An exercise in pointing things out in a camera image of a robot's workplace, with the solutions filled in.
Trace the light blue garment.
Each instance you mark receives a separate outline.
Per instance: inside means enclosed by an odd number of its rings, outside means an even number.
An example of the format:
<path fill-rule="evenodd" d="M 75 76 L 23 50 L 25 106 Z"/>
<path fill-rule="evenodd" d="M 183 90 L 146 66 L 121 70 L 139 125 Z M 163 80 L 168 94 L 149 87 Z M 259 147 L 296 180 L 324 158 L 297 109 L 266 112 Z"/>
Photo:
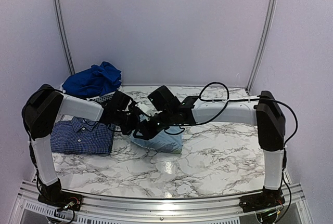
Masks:
<path fill-rule="evenodd" d="M 183 149 L 184 128 L 170 127 L 166 131 L 159 132 L 155 137 L 149 140 L 136 138 L 130 135 L 130 140 L 135 145 L 156 152 L 169 154 L 181 154 Z"/>

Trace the blue checked shirt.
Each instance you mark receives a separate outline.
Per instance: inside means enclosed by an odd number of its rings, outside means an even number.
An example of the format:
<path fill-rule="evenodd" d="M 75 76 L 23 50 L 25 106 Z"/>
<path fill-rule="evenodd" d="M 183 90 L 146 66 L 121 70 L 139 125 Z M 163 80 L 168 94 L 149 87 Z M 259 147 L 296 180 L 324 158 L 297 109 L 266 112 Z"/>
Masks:
<path fill-rule="evenodd" d="M 111 153 L 116 127 L 73 117 L 54 125 L 50 136 L 53 153 L 104 155 Z"/>

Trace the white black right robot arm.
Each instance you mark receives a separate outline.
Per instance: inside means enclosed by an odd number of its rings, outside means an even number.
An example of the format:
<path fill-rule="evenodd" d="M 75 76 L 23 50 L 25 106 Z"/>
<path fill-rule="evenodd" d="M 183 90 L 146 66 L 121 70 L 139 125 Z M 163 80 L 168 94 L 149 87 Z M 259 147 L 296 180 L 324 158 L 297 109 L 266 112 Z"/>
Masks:
<path fill-rule="evenodd" d="M 214 122 L 132 140 L 142 154 L 132 178 L 134 197 L 179 199 L 260 190 L 264 153 L 257 128 Z"/>

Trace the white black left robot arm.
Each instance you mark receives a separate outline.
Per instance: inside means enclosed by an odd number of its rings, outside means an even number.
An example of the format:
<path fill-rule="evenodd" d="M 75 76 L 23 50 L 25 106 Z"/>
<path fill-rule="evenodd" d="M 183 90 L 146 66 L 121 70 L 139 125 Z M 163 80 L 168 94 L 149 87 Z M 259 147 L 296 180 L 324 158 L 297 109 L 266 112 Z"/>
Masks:
<path fill-rule="evenodd" d="M 29 135 L 29 150 L 36 167 L 39 200 L 53 206 L 66 204 L 78 195 L 61 190 L 53 153 L 108 153 L 115 127 L 130 135 L 142 120 L 141 110 L 128 95 L 116 91 L 102 103 L 63 94 L 43 84 L 22 109 Z"/>

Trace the white plastic laundry basket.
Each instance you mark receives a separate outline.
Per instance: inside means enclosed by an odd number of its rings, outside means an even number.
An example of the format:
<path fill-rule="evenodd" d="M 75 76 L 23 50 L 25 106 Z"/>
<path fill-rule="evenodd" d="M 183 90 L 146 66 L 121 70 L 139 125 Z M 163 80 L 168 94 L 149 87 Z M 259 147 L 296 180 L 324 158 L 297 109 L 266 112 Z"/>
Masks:
<path fill-rule="evenodd" d="M 61 90 L 63 93 L 67 94 L 66 90 L 63 89 L 62 85 L 59 87 L 59 90 Z M 122 86 L 120 85 L 117 88 L 118 91 L 122 91 Z M 92 98 L 83 98 L 87 101 L 94 101 L 94 102 L 98 102 L 98 103 L 102 103 L 105 102 L 107 100 L 110 100 L 112 98 L 112 96 L 114 95 L 116 91 L 104 94 L 103 96 L 96 96 L 96 97 L 92 97 Z"/>

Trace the royal blue garment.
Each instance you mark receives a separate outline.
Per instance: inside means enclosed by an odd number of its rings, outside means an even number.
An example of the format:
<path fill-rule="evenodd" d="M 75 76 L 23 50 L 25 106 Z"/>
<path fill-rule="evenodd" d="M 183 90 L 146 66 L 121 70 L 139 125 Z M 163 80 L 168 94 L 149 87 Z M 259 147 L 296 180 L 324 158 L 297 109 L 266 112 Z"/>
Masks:
<path fill-rule="evenodd" d="M 62 84 L 67 94 L 79 98 L 101 97 L 119 89 L 122 82 L 121 70 L 103 61 L 89 69 L 69 76 Z"/>

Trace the aluminium front frame rail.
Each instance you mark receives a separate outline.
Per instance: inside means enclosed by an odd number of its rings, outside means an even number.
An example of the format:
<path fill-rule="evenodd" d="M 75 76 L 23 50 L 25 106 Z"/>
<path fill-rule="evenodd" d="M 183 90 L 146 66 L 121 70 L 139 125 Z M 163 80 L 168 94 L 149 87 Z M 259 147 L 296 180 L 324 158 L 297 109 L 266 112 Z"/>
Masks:
<path fill-rule="evenodd" d="M 240 200 L 257 191 L 193 199 L 140 199 L 82 193 L 75 214 L 39 202 L 35 183 L 24 181 L 9 223 L 313 223 L 300 184 L 283 186 L 285 203 L 244 212 Z"/>

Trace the left aluminium corner post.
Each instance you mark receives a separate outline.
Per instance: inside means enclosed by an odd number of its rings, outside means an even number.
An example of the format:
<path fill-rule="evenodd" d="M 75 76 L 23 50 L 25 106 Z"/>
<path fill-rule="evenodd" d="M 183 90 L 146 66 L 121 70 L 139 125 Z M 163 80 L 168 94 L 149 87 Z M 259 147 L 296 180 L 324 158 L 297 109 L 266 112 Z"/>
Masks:
<path fill-rule="evenodd" d="M 61 1 L 53 0 L 53 3 L 54 3 L 54 10 L 55 10 L 55 17 L 56 17 L 56 21 L 57 21 L 57 28 L 58 28 L 59 37 L 60 37 L 61 45 L 63 48 L 64 56 L 65 56 L 66 65 L 68 67 L 70 75 L 74 75 L 75 68 L 74 68 L 71 50 L 70 50 L 70 46 L 69 46 L 69 42 L 68 42 L 68 38 L 67 38 L 67 34 L 66 34 L 65 23 L 63 20 Z"/>

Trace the aluminium corner post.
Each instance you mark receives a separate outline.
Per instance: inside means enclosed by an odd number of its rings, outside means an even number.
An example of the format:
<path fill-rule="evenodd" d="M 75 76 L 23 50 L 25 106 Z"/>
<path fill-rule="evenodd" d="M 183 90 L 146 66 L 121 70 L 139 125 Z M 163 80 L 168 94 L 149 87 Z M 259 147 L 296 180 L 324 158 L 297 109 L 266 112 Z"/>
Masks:
<path fill-rule="evenodd" d="M 67 38 L 67 34 L 66 34 L 65 23 L 63 20 L 61 1 L 53 0 L 53 3 L 54 3 L 54 10 L 55 10 L 55 17 L 56 17 L 56 21 L 57 21 L 57 28 L 58 28 L 59 37 L 60 37 L 61 45 L 63 48 L 64 56 L 65 56 L 66 65 L 68 67 L 70 75 L 74 75 L 75 68 L 74 68 L 71 50 L 70 50 L 70 46 L 69 46 L 69 42 L 68 42 L 68 38 Z"/>
<path fill-rule="evenodd" d="M 273 19 L 274 19 L 276 3 L 277 3 L 277 0 L 268 0 L 268 6 L 267 6 L 267 11 L 266 11 L 266 16 L 264 19 L 264 25 L 263 25 L 259 45 L 257 48 L 254 63 L 253 63 L 252 69 L 251 69 L 251 73 L 250 73 L 250 76 L 249 76 L 249 79 L 247 82 L 246 91 L 248 93 L 251 92 L 251 90 L 254 86 L 254 82 L 258 75 L 259 68 L 260 68 L 260 65 L 261 65 L 261 62 L 262 62 L 262 59 L 264 56 L 266 42 L 267 42 L 271 27 L 272 27 Z"/>

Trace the right aluminium corner post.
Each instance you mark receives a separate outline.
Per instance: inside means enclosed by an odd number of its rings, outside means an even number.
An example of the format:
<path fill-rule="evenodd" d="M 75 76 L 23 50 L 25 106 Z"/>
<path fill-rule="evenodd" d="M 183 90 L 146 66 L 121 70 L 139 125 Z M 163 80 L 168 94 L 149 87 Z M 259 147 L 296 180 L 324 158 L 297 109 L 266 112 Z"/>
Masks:
<path fill-rule="evenodd" d="M 263 25 L 259 45 L 257 48 L 254 63 L 253 63 L 252 69 L 251 69 L 251 73 L 250 73 L 250 76 L 249 76 L 249 79 L 247 82 L 246 91 L 248 93 L 251 92 L 251 90 L 254 86 L 254 82 L 258 75 L 259 68 L 260 68 L 260 65 L 261 65 L 261 62 L 262 62 L 262 59 L 264 56 L 266 42 L 267 42 L 271 27 L 272 27 L 273 19 L 274 19 L 276 3 L 277 3 L 277 0 L 268 0 L 268 6 L 267 6 L 267 11 L 266 11 L 266 16 L 264 19 L 264 25 Z"/>

